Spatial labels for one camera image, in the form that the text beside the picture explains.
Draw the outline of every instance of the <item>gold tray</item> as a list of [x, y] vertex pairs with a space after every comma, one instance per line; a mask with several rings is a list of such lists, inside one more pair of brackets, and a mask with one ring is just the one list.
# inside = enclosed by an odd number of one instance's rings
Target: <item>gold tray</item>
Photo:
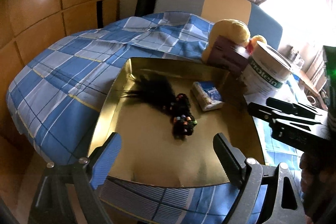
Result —
[[[176, 94], [189, 96], [197, 119], [192, 136], [176, 140], [170, 117], [131, 98], [123, 98], [140, 75], [165, 75]], [[195, 81], [213, 81], [226, 103], [203, 112], [191, 93]], [[199, 187], [227, 183], [228, 178], [213, 150], [212, 139], [222, 132], [246, 157], [264, 164], [252, 117], [247, 113], [242, 87], [223, 69], [188, 61], [130, 58], [114, 81], [92, 137], [88, 155], [103, 145], [112, 132], [121, 135], [122, 147], [109, 176], [161, 186]]]

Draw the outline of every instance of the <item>bed headboard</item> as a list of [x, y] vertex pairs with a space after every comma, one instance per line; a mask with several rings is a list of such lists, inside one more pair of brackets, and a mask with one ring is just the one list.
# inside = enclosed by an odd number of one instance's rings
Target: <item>bed headboard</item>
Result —
[[156, 0], [154, 13], [181, 11], [201, 16], [209, 21], [237, 19], [247, 24], [251, 36], [261, 34], [277, 49], [282, 27], [259, 6], [248, 0]]

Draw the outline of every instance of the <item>purple package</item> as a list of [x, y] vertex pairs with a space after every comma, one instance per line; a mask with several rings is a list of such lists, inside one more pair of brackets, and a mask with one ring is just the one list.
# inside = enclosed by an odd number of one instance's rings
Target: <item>purple package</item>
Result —
[[208, 64], [227, 69], [238, 76], [247, 66], [249, 56], [244, 47], [219, 35], [211, 49]]

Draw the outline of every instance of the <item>black feather duster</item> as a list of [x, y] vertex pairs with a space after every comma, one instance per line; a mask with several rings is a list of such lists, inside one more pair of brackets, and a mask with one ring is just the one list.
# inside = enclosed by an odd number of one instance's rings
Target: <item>black feather duster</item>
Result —
[[139, 80], [135, 80], [135, 90], [125, 93], [125, 97], [139, 99], [171, 116], [175, 136], [193, 134], [197, 121], [190, 112], [189, 98], [184, 93], [175, 96], [166, 77], [151, 75], [150, 79], [146, 79], [141, 75]]

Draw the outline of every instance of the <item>small blue and white box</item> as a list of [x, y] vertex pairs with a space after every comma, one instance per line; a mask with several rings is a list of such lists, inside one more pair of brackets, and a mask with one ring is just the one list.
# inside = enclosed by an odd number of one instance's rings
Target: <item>small blue and white box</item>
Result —
[[194, 82], [192, 92], [203, 111], [218, 109], [224, 104], [220, 93], [211, 81]]

